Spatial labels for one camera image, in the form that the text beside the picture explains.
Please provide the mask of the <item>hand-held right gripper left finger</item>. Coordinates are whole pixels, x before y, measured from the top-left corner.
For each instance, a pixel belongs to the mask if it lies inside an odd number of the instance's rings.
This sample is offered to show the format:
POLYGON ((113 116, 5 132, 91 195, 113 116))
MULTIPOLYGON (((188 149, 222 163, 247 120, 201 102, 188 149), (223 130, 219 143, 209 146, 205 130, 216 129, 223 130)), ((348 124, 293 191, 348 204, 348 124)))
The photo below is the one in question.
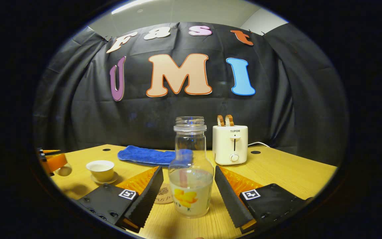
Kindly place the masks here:
POLYGON ((76 202, 103 220, 138 233, 145 225, 162 183, 162 168, 157 166, 116 186, 103 184, 76 202))

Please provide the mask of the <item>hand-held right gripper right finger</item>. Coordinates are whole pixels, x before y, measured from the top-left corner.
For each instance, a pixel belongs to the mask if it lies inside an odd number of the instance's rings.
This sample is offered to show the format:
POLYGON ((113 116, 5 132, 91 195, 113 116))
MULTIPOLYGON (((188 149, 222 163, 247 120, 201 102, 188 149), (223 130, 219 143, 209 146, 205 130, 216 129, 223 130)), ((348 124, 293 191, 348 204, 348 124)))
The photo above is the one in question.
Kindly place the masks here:
POLYGON ((232 222, 243 234, 267 230, 312 200, 301 199, 275 183, 263 186, 220 166, 214 179, 232 222))

